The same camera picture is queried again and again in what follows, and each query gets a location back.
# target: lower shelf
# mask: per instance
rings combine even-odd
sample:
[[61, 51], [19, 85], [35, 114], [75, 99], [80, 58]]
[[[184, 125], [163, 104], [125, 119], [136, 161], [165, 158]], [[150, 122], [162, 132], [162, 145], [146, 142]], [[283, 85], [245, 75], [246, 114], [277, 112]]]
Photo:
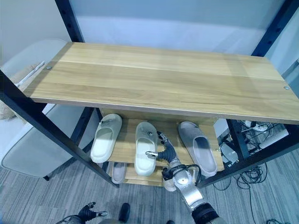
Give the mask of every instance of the lower shelf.
[[[109, 170], [109, 175], [112, 175], [112, 168]], [[124, 183], [162, 187], [162, 167], [156, 167], [156, 169], [150, 176], [140, 176], [135, 172], [134, 164], [128, 163]]]
[[[135, 143], [135, 130], [137, 125], [144, 120], [140, 119], [123, 119], [121, 131], [117, 137], [117, 141], [114, 146], [113, 153], [108, 159], [109, 161], [134, 163], [136, 143]], [[163, 122], [163, 121], [148, 121], [152, 123], [158, 131], [163, 132], [172, 142], [175, 147], [176, 153], [181, 160], [182, 164], [189, 165], [193, 164], [193, 161], [182, 143], [178, 131], [176, 122]], [[218, 141], [215, 136], [213, 125], [200, 125], [199, 126], [204, 134], [208, 137], [214, 158], [217, 163], [218, 171], [224, 169], [221, 153], [218, 150]], [[158, 152], [164, 150], [164, 146], [158, 141]], [[167, 166], [166, 161], [157, 161], [157, 166]]]
[[149, 186], [158, 186], [162, 187], [162, 182], [153, 182], [153, 181], [140, 181], [140, 180], [125, 180], [124, 183], [131, 183], [131, 184], [141, 184], [141, 185], [149, 185]]

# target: black shoe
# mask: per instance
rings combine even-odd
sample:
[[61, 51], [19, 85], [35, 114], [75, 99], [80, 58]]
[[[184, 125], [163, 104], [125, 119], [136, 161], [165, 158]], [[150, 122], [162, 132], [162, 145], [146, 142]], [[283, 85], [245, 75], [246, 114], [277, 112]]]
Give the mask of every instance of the black shoe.
[[118, 216], [118, 220], [124, 223], [127, 223], [130, 216], [130, 205], [128, 203], [124, 203], [121, 206], [120, 214]]

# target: white chair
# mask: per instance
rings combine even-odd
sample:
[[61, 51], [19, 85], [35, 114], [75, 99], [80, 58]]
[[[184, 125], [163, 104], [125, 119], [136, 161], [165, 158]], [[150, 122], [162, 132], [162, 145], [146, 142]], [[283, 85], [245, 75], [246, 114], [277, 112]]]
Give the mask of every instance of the white chair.
[[[1, 70], [8, 77], [23, 68], [45, 61], [48, 63], [66, 44], [58, 39], [39, 41], [25, 48], [5, 63]], [[71, 136], [84, 107], [47, 104], [43, 113], [68, 137]], [[86, 127], [80, 148], [94, 138], [99, 117], [94, 110]], [[25, 175], [45, 177], [71, 158], [56, 143], [19, 118], [0, 120], [0, 165]]]

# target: white slipper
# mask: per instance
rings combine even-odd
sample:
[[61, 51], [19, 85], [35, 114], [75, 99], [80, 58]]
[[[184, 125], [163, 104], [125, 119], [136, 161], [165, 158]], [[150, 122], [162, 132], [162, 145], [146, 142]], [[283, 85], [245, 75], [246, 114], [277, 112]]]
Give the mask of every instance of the white slipper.
[[114, 162], [112, 166], [112, 177], [111, 180], [113, 183], [123, 183], [125, 180], [127, 170], [127, 164], [124, 162]]
[[95, 133], [90, 157], [95, 163], [106, 162], [113, 152], [113, 148], [120, 132], [122, 119], [118, 114], [108, 114], [103, 117]]
[[141, 122], [136, 128], [135, 171], [138, 175], [149, 176], [156, 167], [156, 159], [145, 154], [157, 151], [158, 134], [149, 122]]
[[196, 124], [184, 121], [178, 126], [178, 133], [194, 163], [199, 165], [201, 174], [214, 176], [217, 164], [209, 141]]

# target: chair backrest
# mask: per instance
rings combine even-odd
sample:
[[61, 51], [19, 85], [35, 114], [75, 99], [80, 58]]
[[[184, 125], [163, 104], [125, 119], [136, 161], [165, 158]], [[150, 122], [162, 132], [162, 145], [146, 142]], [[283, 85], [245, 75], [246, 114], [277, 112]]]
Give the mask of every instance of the chair backrest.
[[26, 47], [20, 53], [8, 60], [1, 70], [8, 77], [16, 72], [39, 62], [45, 61], [47, 64], [66, 44], [66, 41], [60, 39], [46, 39], [38, 41]]

